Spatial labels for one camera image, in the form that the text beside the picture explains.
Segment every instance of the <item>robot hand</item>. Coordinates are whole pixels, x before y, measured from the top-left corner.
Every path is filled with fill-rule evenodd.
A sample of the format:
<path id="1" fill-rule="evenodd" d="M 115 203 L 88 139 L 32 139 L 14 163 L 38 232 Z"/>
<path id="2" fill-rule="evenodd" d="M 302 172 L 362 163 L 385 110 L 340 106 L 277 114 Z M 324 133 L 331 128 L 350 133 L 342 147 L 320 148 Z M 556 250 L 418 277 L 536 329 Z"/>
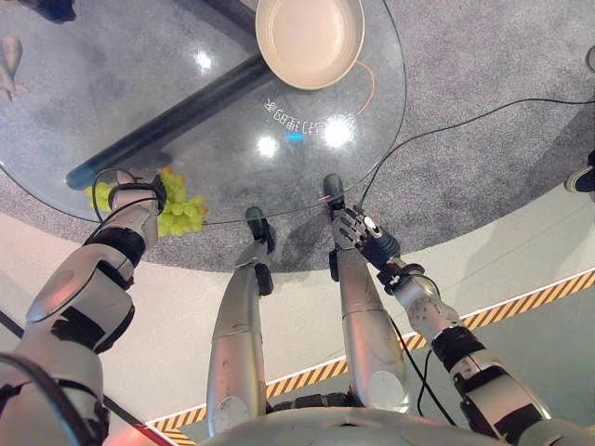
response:
<path id="1" fill-rule="evenodd" d="M 401 253 L 401 246 L 392 235 L 378 226 L 358 207 L 345 209 L 340 218 L 339 233 L 377 269 L 382 270 L 393 257 Z"/>

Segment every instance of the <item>beige bowl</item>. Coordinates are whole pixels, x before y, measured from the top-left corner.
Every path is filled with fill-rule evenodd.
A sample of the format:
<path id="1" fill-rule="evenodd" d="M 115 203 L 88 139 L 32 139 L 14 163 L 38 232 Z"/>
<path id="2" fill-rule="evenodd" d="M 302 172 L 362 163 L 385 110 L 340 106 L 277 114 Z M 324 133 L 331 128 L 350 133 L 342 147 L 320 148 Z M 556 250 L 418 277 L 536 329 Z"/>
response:
<path id="1" fill-rule="evenodd" d="M 271 70 L 304 90 L 334 84 L 364 44 L 361 0 L 260 0 L 257 40 Z"/>

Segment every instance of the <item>grape bunch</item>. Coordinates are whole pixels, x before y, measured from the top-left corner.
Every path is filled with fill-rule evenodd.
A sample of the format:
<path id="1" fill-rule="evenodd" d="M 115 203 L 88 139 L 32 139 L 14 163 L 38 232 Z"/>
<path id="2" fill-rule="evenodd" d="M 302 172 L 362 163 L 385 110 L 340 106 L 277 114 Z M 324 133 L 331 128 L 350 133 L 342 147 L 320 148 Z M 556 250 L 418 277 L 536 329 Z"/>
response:
<path id="1" fill-rule="evenodd" d="M 208 213 L 205 198 L 195 196 L 188 199 L 186 178 L 182 174 L 175 174 L 171 167 L 162 169 L 159 174 L 167 192 L 164 211 L 157 219 L 159 237 L 166 235 L 181 236 L 190 232 L 203 230 L 203 222 Z M 108 197 L 112 187 L 106 182 L 99 182 L 95 188 L 97 207 L 101 211 L 110 212 Z M 92 190 L 85 189 L 85 195 L 90 198 L 93 206 Z"/>

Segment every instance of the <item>round glass table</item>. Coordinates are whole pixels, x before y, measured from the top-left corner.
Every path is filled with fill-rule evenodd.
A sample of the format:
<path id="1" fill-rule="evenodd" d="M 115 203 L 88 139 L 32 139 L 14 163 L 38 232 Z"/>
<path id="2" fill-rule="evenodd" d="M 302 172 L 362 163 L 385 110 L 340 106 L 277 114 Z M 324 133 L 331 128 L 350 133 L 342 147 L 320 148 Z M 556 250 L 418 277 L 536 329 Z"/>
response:
<path id="1" fill-rule="evenodd" d="M 95 218 L 83 189 L 115 166 L 151 177 L 170 165 L 210 223 L 254 203 L 311 206 L 329 173 L 362 181 L 403 119 L 403 55 L 381 0 L 364 1 L 357 63 L 313 92 L 271 73 L 238 0 L 107 0 L 77 14 L 58 26 L 7 4 L 0 16 L 22 42 L 15 80 L 29 90 L 0 104 L 0 165 L 72 216 Z"/>

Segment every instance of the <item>yellow and black striped tape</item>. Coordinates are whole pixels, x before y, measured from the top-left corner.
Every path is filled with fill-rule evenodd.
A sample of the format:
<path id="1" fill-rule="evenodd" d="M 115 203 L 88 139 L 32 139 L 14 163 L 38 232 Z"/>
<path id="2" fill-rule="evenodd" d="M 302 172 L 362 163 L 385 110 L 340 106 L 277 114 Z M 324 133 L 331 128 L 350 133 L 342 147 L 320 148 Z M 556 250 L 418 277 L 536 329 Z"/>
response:
<path id="1" fill-rule="evenodd" d="M 492 307 L 475 311 L 462 318 L 463 323 L 470 330 L 485 327 L 491 323 L 512 318 L 530 309 L 542 307 L 568 295 L 589 288 L 595 283 L 595 269 L 570 277 L 566 280 L 534 291 L 527 295 L 520 295 L 508 301 L 501 302 Z M 406 335 L 404 339 L 407 348 L 414 350 L 426 345 L 426 340 L 419 334 Z M 300 387 L 319 383 L 348 371 L 345 357 L 305 370 L 298 374 L 290 375 L 267 385 L 267 398 L 278 397 Z M 165 419 L 150 423 L 162 434 L 180 446 L 196 444 L 179 431 L 179 428 L 203 421 L 206 417 L 206 405 L 195 407 L 184 413 L 170 415 Z"/>

